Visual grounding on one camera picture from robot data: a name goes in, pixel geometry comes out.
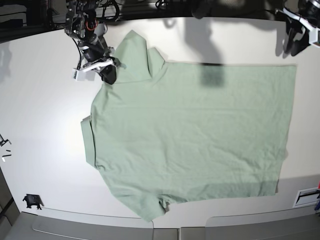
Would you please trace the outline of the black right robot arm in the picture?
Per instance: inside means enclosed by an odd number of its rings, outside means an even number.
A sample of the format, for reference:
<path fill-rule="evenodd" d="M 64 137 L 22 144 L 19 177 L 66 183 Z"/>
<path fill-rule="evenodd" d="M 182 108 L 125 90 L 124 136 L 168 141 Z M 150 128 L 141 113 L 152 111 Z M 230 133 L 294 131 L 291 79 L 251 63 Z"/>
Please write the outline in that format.
<path fill-rule="evenodd" d="M 68 0 L 64 32 L 79 52 L 78 64 L 72 70 L 73 79 L 82 81 L 86 73 L 95 72 L 103 82 L 113 85 L 120 62 L 113 57 L 114 48 L 108 46 L 104 38 L 107 19 L 97 16 L 99 5 L 99 0 Z"/>

